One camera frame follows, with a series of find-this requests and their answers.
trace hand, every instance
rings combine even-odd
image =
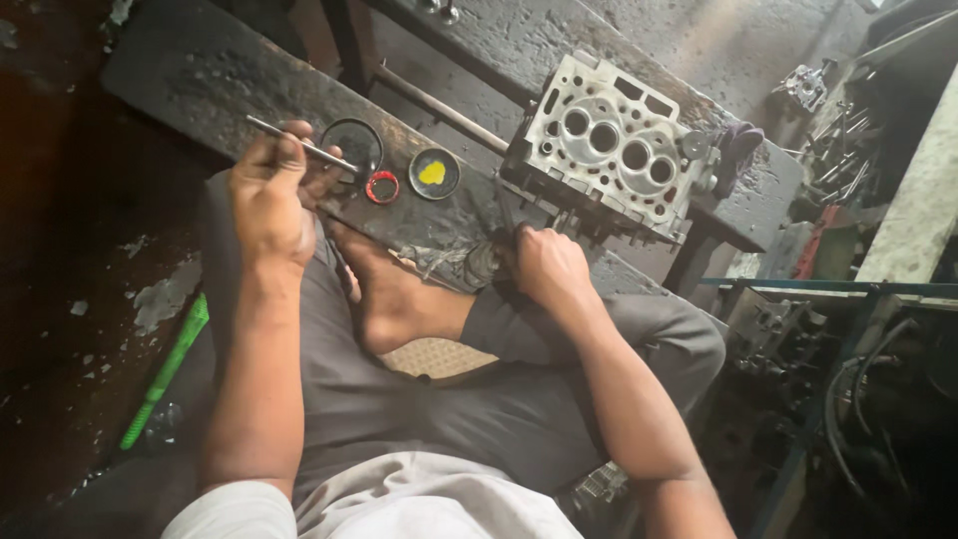
[[[596,307],[604,312],[579,244],[552,228],[535,230],[525,223],[519,226],[516,235],[516,281],[522,292],[559,323],[572,323],[570,318]]]
[[[291,121],[283,129],[283,138],[257,136],[230,172],[229,185],[243,263],[291,263],[302,270],[316,244],[315,216],[309,210],[341,171],[308,172],[300,139],[309,137],[312,127]],[[335,146],[328,152],[342,155]]]

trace blue metal bar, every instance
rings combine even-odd
[[[818,290],[825,292],[878,292],[958,299],[958,285],[942,283],[860,283],[857,281],[808,281],[801,279],[726,279],[707,277],[703,285],[740,285],[748,288]]]

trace bare foot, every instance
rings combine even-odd
[[[330,232],[359,282],[367,350],[385,354],[424,337],[459,339],[474,296],[423,283],[395,256],[342,223],[331,223]]]

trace white shirt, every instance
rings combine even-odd
[[[551,498],[469,460],[409,451],[367,460],[295,511],[280,489],[239,481],[198,498],[162,539],[579,537]]]

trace man's right hand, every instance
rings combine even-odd
[[[597,309],[605,312],[579,244],[552,228],[535,230],[525,223],[516,231],[516,243],[519,289],[566,330]]]

